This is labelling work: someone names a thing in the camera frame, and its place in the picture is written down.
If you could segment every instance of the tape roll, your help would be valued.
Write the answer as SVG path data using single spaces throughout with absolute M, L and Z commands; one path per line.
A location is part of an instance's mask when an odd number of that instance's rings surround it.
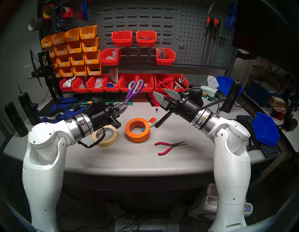
M 53 3 L 48 3 L 42 8 L 42 18 L 45 21 L 51 20 L 52 19 L 52 10 L 55 4 Z
M 117 140 L 117 130 L 111 126 L 111 125 L 108 125 L 108 126 L 104 126 L 104 129 L 106 131 L 106 135 L 107 135 L 107 132 L 112 132 L 112 136 L 108 139 L 103 139 L 99 144 L 97 144 L 99 147 L 108 147 L 110 145 L 112 145 L 113 143 L 115 143 L 115 141 Z M 102 129 L 99 129 L 97 131 L 95 131 L 94 133 L 92 133 L 92 139 L 93 141 L 97 141 L 101 136 L 102 136 L 102 132 L 103 130 Z
M 141 134 L 133 134 L 131 131 L 137 126 L 145 128 L 144 132 L 142 132 Z M 126 134 L 128 138 L 133 142 L 143 142 L 147 140 L 150 136 L 150 125 L 148 121 L 145 119 L 142 118 L 132 119 L 126 125 Z

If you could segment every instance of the purple scissors handle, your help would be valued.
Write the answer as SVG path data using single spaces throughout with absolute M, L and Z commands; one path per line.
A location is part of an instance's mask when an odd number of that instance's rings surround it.
M 123 102 L 124 104 L 128 104 L 128 101 L 130 101 L 133 96 L 139 94 L 144 86 L 144 80 L 140 79 L 138 82 L 136 81 L 131 81 L 129 84 L 129 91 L 128 94 L 125 98 L 125 101 Z

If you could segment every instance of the red pliers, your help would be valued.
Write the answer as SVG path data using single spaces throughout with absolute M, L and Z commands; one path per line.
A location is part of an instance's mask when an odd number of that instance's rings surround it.
M 155 146 L 157 146 L 157 145 L 166 145 L 166 146 L 170 146 L 170 148 L 168 148 L 166 151 L 161 152 L 161 153 L 158 153 L 158 155 L 165 155 L 165 154 L 167 154 L 173 147 L 178 147 L 178 146 L 187 145 L 187 143 L 182 144 L 183 142 L 177 142 L 177 143 L 174 143 L 174 144 L 169 144 L 169 143 L 166 143 L 166 142 L 157 142 L 157 143 L 155 143 Z

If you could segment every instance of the wall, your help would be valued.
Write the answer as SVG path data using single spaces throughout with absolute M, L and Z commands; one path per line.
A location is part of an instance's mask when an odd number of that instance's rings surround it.
M 37 1 L 26 0 L 7 22 L 0 35 L 2 88 L 2 91 L 0 91 L 0 113 L 9 123 L 10 121 L 4 111 L 5 105 L 9 102 L 14 103 L 23 120 L 27 118 L 18 101 L 18 95 L 20 94 L 18 85 L 23 92 L 28 92 L 32 102 L 39 105 L 48 91 L 44 78 L 40 79 L 43 86 L 41 88 L 36 78 L 27 79 L 23 71 L 24 66 L 31 64 L 29 49 L 34 52 L 35 56 L 38 52 L 41 52 L 38 31 L 28 30 L 29 20 L 36 17 L 36 9 Z

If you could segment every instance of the cardboard box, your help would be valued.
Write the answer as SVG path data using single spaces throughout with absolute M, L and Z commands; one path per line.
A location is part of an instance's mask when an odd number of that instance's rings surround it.
M 284 100 L 281 99 L 281 98 L 278 98 L 278 97 L 270 97 L 269 104 L 270 104 L 272 107 L 283 108 L 284 105 L 285 105 L 285 102 L 284 102 Z
M 208 97 L 215 97 L 215 93 L 217 92 L 218 89 L 213 89 L 208 86 L 201 86 L 202 89 L 202 97 L 208 98 Z

